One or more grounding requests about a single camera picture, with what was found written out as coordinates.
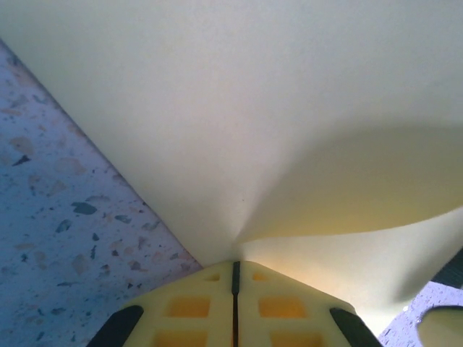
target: black rubber pad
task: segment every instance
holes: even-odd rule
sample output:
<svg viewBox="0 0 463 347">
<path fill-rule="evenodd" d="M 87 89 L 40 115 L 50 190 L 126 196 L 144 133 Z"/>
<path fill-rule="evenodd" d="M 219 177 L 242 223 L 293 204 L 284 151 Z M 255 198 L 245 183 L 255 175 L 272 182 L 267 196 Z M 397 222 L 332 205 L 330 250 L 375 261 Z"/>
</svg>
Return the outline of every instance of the black rubber pad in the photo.
<svg viewBox="0 0 463 347">
<path fill-rule="evenodd" d="M 130 306 L 112 314 L 87 347 L 122 347 L 142 314 L 140 306 Z"/>
<path fill-rule="evenodd" d="M 432 279 L 433 282 L 461 289 L 463 286 L 463 248 Z"/>
<path fill-rule="evenodd" d="M 383 347 L 356 314 L 337 308 L 330 309 L 330 313 L 351 347 Z"/>
</svg>

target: yellow plastic object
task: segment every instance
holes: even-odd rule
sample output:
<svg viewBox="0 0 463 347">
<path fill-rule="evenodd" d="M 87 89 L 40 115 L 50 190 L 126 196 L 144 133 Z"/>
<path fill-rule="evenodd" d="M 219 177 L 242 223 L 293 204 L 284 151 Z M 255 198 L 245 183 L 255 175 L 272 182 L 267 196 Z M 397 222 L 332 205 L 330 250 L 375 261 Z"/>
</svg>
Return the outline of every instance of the yellow plastic object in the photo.
<svg viewBox="0 0 463 347">
<path fill-rule="evenodd" d="M 254 262 L 240 272 L 240 347 L 351 346 L 330 314 L 351 305 Z"/>
<path fill-rule="evenodd" d="M 426 312 L 418 335 L 424 347 L 462 347 L 463 307 L 436 307 Z"/>
<path fill-rule="evenodd" d="M 230 346 L 231 287 L 232 263 L 225 262 L 137 297 L 127 307 L 144 312 L 124 347 Z"/>
<path fill-rule="evenodd" d="M 304 283 L 225 262 L 132 300 L 88 347 L 379 346 L 359 322 L 351 305 Z"/>
</svg>

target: speckled floor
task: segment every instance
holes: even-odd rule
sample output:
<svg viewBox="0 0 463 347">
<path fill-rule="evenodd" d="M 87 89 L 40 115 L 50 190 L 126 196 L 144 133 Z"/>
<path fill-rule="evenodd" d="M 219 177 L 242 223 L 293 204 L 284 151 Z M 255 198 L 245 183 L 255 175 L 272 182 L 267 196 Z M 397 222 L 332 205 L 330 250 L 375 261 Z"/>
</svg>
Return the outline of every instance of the speckled floor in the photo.
<svg viewBox="0 0 463 347">
<path fill-rule="evenodd" d="M 0 42 L 0 346 L 86 346 L 123 302 L 199 264 Z M 381 334 L 421 346 L 429 283 Z"/>
</svg>

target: paper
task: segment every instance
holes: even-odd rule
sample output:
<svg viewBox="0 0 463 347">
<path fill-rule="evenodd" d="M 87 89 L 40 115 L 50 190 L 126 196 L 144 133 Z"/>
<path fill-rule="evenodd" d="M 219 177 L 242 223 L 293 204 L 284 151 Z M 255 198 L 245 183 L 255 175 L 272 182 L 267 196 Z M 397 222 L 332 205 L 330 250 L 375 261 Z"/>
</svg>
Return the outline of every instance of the paper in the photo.
<svg viewBox="0 0 463 347">
<path fill-rule="evenodd" d="M 424 347 L 462 345 L 463 310 L 458 306 L 437 306 L 429 309 L 418 325 L 418 334 Z"/>
<path fill-rule="evenodd" d="M 463 244 L 462 12 L 3 0 L 0 36 L 202 265 L 259 262 L 378 333 Z"/>
</svg>

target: cream-colored object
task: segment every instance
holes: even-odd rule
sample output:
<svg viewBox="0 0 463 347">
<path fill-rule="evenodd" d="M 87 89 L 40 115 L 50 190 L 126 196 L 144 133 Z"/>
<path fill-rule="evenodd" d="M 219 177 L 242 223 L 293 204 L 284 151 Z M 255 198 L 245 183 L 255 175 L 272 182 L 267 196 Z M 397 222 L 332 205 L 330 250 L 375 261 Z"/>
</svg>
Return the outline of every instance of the cream-colored object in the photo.
<svg viewBox="0 0 463 347">
<path fill-rule="evenodd" d="M 131 300 L 143 315 L 124 347 L 230 346 L 232 263 L 221 263 Z"/>
<path fill-rule="evenodd" d="M 144 312 L 124 347 L 231 346 L 232 272 L 221 263 L 131 300 Z M 350 347 L 330 309 L 351 305 L 262 265 L 241 262 L 237 302 L 241 347 Z"/>
<path fill-rule="evenodd" d="M 463 309 L 436 307 L 418 325 L 424 347 L 463 346 Z"/>
<path fill-rule="evenodd" d="M 0 0 L 0 36 L 202 265 L 257 261 L 379 333 L 463 243 L 462 15 Z"/>
<path fill-rule="evenodd" d="M 348 303 L 262 265 L 241 263 L 241 347 L 350 347 L 330 314 L 331 308 L 355 313 Z"/>
</svg>

